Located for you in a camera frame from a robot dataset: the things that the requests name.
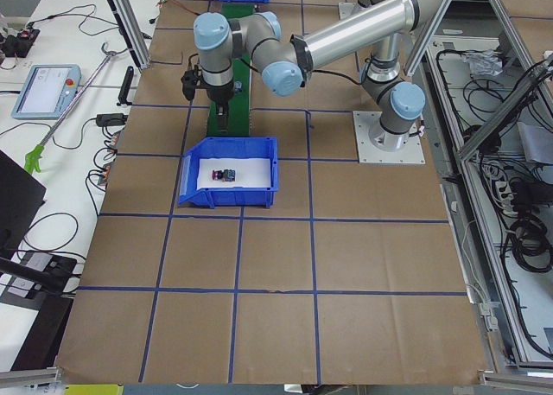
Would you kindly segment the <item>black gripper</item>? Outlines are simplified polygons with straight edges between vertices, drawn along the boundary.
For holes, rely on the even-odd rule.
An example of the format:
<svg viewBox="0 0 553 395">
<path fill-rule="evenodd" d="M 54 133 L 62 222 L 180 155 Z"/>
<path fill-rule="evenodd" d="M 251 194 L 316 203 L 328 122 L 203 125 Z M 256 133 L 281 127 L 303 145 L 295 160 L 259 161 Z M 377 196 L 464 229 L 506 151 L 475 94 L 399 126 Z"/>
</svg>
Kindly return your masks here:
<svg viewBox="0 0 553 395">
<path fill-rule="evenodd" d="M 229 81 L 223 86 L 207 84 L 207 96 L 214 102 L 217 132 L 227 133 L 227 104 L 233 98 L 233 82 Z"/>
</svg>

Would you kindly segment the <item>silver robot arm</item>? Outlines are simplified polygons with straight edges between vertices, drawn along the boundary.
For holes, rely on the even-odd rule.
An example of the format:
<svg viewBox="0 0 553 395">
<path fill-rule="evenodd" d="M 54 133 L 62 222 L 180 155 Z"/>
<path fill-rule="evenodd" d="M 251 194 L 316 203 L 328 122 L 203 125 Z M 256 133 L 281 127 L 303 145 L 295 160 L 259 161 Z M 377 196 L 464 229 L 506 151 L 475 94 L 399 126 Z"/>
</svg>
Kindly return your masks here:
<svg viewBox="0 0 553 395">
<path fill-rule="evenodd" d="M 287 43 L 280 40 L 280 23 L 272 12 L 231 20 L 220 13 L 203 13 L 194 21 L 199 63 L 182 76 L 183 94 L 193 100 L 196 90 L 205 90 L 219 118 L 227 120 L 234 95 L 233 60 L 249 55 L 270 91 L 286 97 L 307 84 L 316 69 L 371 46 L 360 84 L 382 112 L 369 138 L 380 150 L 400 150 L 426 98 L 419 86 L 400 76 L 398 40 L 427 22 L 441 2 L 358 0 L 349 17 L 307 36 L 292 35 Z"/>
</svg>

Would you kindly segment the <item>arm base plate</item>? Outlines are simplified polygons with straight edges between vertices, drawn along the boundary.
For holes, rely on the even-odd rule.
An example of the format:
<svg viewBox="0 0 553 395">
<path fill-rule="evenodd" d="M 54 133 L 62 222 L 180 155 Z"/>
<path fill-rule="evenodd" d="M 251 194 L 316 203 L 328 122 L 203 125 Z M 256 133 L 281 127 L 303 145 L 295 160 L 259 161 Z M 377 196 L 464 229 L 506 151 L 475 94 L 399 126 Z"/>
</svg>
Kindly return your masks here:
<svg viewBox="0 0 553 395">
<path fill-rule="evenodd" d="M 380 123 L 380 111 L 353 111 L 353 126 L 361 164 L 423 165 L 422 142 L 411 121 L 403 135 L 387 132 Z"/>
</svg>

